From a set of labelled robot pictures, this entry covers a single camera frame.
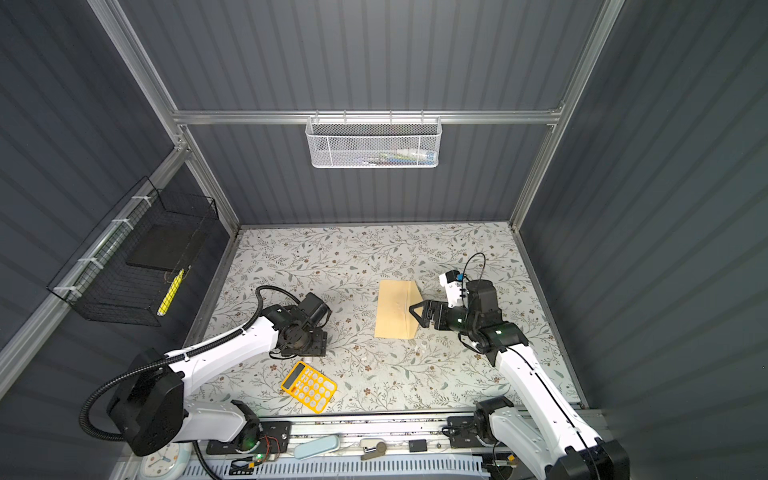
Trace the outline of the manila paper envelope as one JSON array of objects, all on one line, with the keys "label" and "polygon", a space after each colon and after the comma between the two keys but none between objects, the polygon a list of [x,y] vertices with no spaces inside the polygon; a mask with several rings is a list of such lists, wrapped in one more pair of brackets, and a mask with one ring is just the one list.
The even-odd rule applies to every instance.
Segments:
[{"label": "manila paper envelope", "polygon": [[419,323],[409,308],[422,300],[415,281],[381,280],[374,336],[379,339],[414,339]]}]

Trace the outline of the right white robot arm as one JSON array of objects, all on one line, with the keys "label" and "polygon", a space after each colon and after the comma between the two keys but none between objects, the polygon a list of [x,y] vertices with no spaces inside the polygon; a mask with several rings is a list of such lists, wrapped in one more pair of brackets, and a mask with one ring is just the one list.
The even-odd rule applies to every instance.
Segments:
[{"label": "right white robot arm", "polygon": [[565,399],[522,330],[504,320],[493,283],[468,280],[456,270],[441,275],[440,283],[445,300],[412,304],[411,316],[423,328],[456,333],[467,349],[485,356],[531,417],[525,421],[504,396],[479,402],[476,436],[507,446],[537,479],[629,478],[626,450],[604,439]]}]

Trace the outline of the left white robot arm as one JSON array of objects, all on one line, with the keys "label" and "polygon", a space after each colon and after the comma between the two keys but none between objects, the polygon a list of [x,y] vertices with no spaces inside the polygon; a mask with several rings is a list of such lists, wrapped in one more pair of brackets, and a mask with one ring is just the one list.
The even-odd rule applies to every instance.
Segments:
[{"label": "left white robot arm", "polygon": [[195,396],[215,377],[258,355],[272,360],[325,355],[331,308],[313,293],[289,298],[288,305],[267,306],[258,295],[256,312],[243,325],[181,350],[138,355],[110,386],[114,393],[106,413],[116,439],[138,456],[170,443],[218,441],[238,452],[260,447],[263,429],[243,401],[206,404]]}]

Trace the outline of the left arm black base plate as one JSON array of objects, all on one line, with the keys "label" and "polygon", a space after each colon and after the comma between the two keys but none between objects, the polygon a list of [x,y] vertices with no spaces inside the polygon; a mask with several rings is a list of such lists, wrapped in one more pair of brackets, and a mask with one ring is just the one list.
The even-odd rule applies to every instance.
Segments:
[{"label": "left arm black base plate", "polygon": [[235,454],[283,454],[288,450],[291,439],[292,423],[288,421],[261,422],[258,427],[247,426],[244,434],[239,434],[231,442],[211,440],[205,447],[208,455]]}]

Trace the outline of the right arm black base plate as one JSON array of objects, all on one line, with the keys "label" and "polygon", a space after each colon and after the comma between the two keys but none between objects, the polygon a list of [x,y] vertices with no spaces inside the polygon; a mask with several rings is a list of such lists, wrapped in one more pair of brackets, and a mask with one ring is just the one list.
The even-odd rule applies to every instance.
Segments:
[{"label": "right arm black base plate", "polygon": [[451,416],[442,433],[452,448],[474,448],[500,444],[511,451],[532,445],[537,431],[512,410],[500,410],[487,415],[476,411],[470,416]]}]

